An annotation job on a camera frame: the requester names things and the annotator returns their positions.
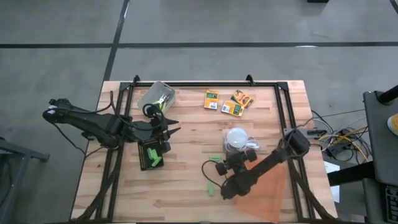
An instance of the wire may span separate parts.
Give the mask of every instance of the wire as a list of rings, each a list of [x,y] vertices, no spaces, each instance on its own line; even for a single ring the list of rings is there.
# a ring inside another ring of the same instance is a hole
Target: wire
[[[352,138],[350,138],[352,141],[360,141],[361,140],[361,138],[359,138],[359,137],[355,137],[354,139],[352,139]],[[321,142],[327,142],[328,141],[328,139],[326,139],[326,140],[320,140]],[[334,146],[338,146],[338,145],[345,145],[345,144],[347,144],[347,143],[335,143],[335,144],[333,144]]]
[[[87,155],[85,156],[85,159],[87,159],[87,157],[89,157],[92,153],[97,152],[97,151],[99,151],[99,150],[102,149],[102,148],[104,148],[104,147],[101,146],[101,147],[95,149],[94,151],[90,152],[89,154],[87,154]]]
[[[350,140],[349,138],[347,138],[347,136],[349,136],[350,134],[353,134],[353,133],[355,133],[355,132],[357,132],[357,131],[360,131],[360,130],[362,130],[362,129],[367,129],[367,128],[368,128],[368,127],[359,128],[359,129],[354,130],[354,131],[352,131],[352,132],[350,132],[350,133],[348,133],[348,134],[345,134],[344,136],[338,136],[338,135],[334,135],[334,134],[333,134],[332,136],[333,136],[333,137],[336,137],[336,138],[340,138],[340,140],[337,140],[336,143],[339,143],[342,139],[345,139],[345,140],[348,140],[349,142],[351,142],[351,144],[362,154],[362,156],[365,158],[365,160],[366,160],[366,161],[369,161],[369,160],[368,160],[368,157],[365,156],[365,153],[363,153],[362,149],[361,149],[360,147],[358,147],[352,140]],[[328,137],[328,135],[322,136],[319,140],[322,140],[323,138],[326,138],[326,137]],[[323,151],[326,150],[326,149],[328,149],[329,147],[332,147],[332,146],[334,146],[334,144],[332,144],[332,145],[326,147],[325,149],[323,149]]]
[[[326,125],[326,127],[328,127],[329,128],[329,130],[330,130],[330,134],[333,134],[333,129],[331,128],[331,126],[328,124],[328,123],[326,123],[326,122],[324,122],[324,121],[322,121],[322,120],[320,120],[320,119],[312,119],[313,121],[318,121],[318,122],[321,122],[321,123],[323,123],[324,125]]]
[[[347,137],[345,137],[345,136],[339,136],[339,135],[336,135],[336,134],[330,134],[330,135],[326,135],[326,136],[331,136],[331,137],[335,137],[335,138],[341,138],[341,139],[345,139],[345,140],[347,140],[347,141],[349,141],[361,154],[362,154],[362,156],[368,161],[368,158],[365,156],[365,153],[363,153],[363,151],[362,151],[362,149],[357,145],[357,144],[355,144],[355,142],[353,142],[351,139],[349,139],[349,138],[347,138]]]
[[[81,148],[77,147],[77,146],[75,145],[75,143],[73,143],[73,141],[70,140],[70,139],[62,132],[62,130],[60,129],[60,127],[58,127],[58,126],[57,126],[56,124],[54,124],[54,123],[51,123],[51,124],[54,125],[54,126],[58,129],[58,131],[62,134],[62,136],[63,136],[66,140],[68,140],[68,142],[70,142],[70,144],[72,144],[73,147],[75,147],[76,149],[80,150],[81,153],[83,153],[84,156],[86,155],[86,153],[84,152],[84,150],[82,150]]]
[[[8,166],[8,178],[9,178],[9,183],[10,183],[10,187],[8,188],[6,194],[4,195],[4,197],[2,198],[2,200],[0,201],[0,208],[2,207],[2,205],[4,204],[4,202],[6,201],[6,199],[8,198],[8,195],[11,191],[11,187],[12,187],[12,175],[11,175],[11,165],[10,162],[8,160],[6,160],[5,162]]]
[[[346,126],[344,126],[343,128],[341,128],[340,130],[337,130],[337,131],[335,131],[335,132],[332,132],[332,134],[336,134],[336,133],[338,133],[338,132],[344,130],[344,129],[347,128],[348,126],[350,126],[350,125],[352,125],[352,124],[354,124],[354,123],[357,123],[358,121],[361,121],[361,120],[363,120],[363,119],[365,119],[365,118],[366,118],[366,117],[364,117],[364,118],[359,118],[359,119],[357,119],[357,120],[351,122],[350,124],[347,124]]]
[[[105,108],[102,108],[100,110],[96,110],[96,111],[77,111],[77,110],[72,110],[72,109],[63,109],[63,108],[49,108],[47,110],[45,110],[44,112],[48,112],[48,111],[59,111],[59,110],[66,110],[67,112],[75,112],[75,113],[81,113],[81,114],[95,114],[95,113],[99,113],[99,112],[103,112],[106,111],[107,109],[109,109],[111,107],[111,103],[109,103],[108,106],[106,106]]]
[[[149,117],[148,114],[144,111],[144,108],[147,107],[147,106],[153,106],[154,108],[156,108],[156,110],[157,110],[157,111],[160,113],[160,115],[161,115],[161,120],[159,121],[159,124],[158,124],[158,125],[155,125],[155,126],[153,126],[153,127],[151,127],[151,128],[137,128],[137,126],[136,126],[135,124],[128,123],[125,119],[123,119],[123,118],[120,116],[119,112],[116,111],[116,107],[114,106],[114,103],[113,103],[113,91],[110,91],[110,96],[111,96],[111,106],[112,106],[112,109],[113,109],[113,111],[114,111],[114,114],[115,114],[124,124],[126,124],[126,125],[128,125],[128,126],[130,126],[130,127],[133,127],[133,128],[135,128],[135,129],[137,129],[137,130],[140,130],[140,131],[151,131],[151,130],[153,130],[153,129],[159,128],[159,127],[162,125],[162,121],[163,121],[163,118],[164,118],[164,114],[163,114],[162,110],[159,109],[158,107],[156,107],[155,105],[150,104],[150,103],[147,103],[147,104],[145,104],[145,105],[142,107],[142,112],[144,113],[145,116]]]
[[[354,128],[348,127],[347,130],[354,130]],[[357,140],[361,143],[361,146],[365,148],[365,150],[367,151],[367,156],[371,155],[372,156],[372,150],[371,150],[371,146],[369,145],[369,143],[367,143],[363,138],[363,134],[368,132],[367,128],[361,133],[361,134],[355,134],[355,136],[357,137]]]
[[[348,133],[348,134],[346,134],[346,135],[344,135],[344,136],[342,136],[342,137],[347,137],[347,136],[349,136],[350,134],[353,134],[353,133],[355,133],[355,132],[357,132],[357,131],[360,131],[360,130],[366,129],[366,128],[367,128],[367,127],[363,127],[363,128],[356,129],[356,130],[354,130],[354,131],[352,131],[352,132],[350,132],[350,133]],[[320,137],[318,140],[320,141],[320,140],[322,140],[322,139],[324,139],[324,138],[327,138],[327,137],[329,137],[329,135],[324,135],[324,136]]]
[[[328,126],[332,131],[331,131],[331,133],[333,133],[333,128],[331,128],[331,126],[316,112],[316,111],[314,111],[314,110],[311,110],[311,112],[312,113],[315,113],[322,121],[323,121],[323,123],[326,125],[326,126]]]
[[[357,153],[357,151],[355,151],[355,159],[356,159],[356,162],[358,163],[358,165],[360,165],[360,162],[359,162],[359,160],[358,160],[358,153]]]
[[[341,112],[341,113],[336,113],[336,114],[323,115],[322,117],[326,118],[326,117],[329,117],[329,116],[336,116],[336,115],[347,114],[347,113],[355,113],[355,112],[363,111],[363,110],[365,110],[365,109]]]
[[[216,161],[212,161],[212,160],[207,160],[207,161],[205,161],[205,162],[201,165],[201,172],[202,172],[202,174],[203,174],[203,175],[206,177],[206,179],[208,179],[211,183],[213,183],[213,184],[219,186],[220,188],[222,188],[222,186],[224,186],[224,184],[226,183],[226,181],[227,181],[229,178],[227,178],[227,179],[223,182],[223,185],[217,184],[215,181],[211,180],[211,179],[205,174],[205,171],[203,170],[203,167],[204,167],[205,164],[208,163],[208,162],[214,162],[215,164],[217,164]]]

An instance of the yellow box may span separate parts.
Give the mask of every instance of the yellow box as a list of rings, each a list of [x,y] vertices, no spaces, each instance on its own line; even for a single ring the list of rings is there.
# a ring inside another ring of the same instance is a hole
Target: yellow box
[[[206,91],[205,108],[217,110],[218,91]]]
[[[231,100],[239,103],[245,108],[249,107],[250,104],[253,102],[253,99],[249,95],[242,92],[241,90],[236,90],[234,95],[231,97]]]
[[[235,116],[242,116],[243,114],[243,106],[232,101],[225,101],[224,105],[221,109],[221,112],[229,113]]]

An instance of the green block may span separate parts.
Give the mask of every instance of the green block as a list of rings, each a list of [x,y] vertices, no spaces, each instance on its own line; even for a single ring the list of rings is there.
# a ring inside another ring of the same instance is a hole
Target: green block
[[[208,189],[209,189],[209,196],[214,195],[214,185],[210,181],[207,183]]]
[[[221,158],[221,156],[209,156],[209,160],[220,161],[220,160],[222,160],[222,158]]]
[[[151,150],[151,154],[152,154],[152,158],[154,158],[155,160],[158,158],[158,155],[156,153],[156,149],[152,149]]]
[[[151,148],[147,148],[147,152],[148,152],[149,159],[154,159],[152,157],[152,149]]]
[[[152,163],[152,167],[155,167],[161,160],[161,157],[156,158],[155,161]]]

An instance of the orange cloth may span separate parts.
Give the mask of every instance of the orange cloth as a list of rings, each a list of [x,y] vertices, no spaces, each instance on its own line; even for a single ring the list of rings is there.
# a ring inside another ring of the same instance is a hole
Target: orange cloth
[[[258,158],[254,162],[246,162],[245,165],[251,169],[261,161]],[[275,166],[258,179],[250,193],[236,197],[236,208],[263,221],[279,222],[287,174],[286,163]]]

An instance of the concrete floor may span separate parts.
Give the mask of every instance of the concrete floor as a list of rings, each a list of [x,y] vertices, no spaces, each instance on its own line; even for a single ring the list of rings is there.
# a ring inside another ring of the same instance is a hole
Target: concrete floor
[[[0,44],[111,43],[123,0],[0,2]],[[388,0],[131,0],[120,42],[398,41]],[[13,223],[69,218],[83,156],[42,119],[51,98],[93,110],[110,49],[0,49],[0,136],[50,153],[31,163]],[[110,80],[305,80],[313,110],[363,108],[396,85],[398,47],[119,49]],[[363,112],[326,120],[339,128]],[[79,130],[61,126],[80,147]]]

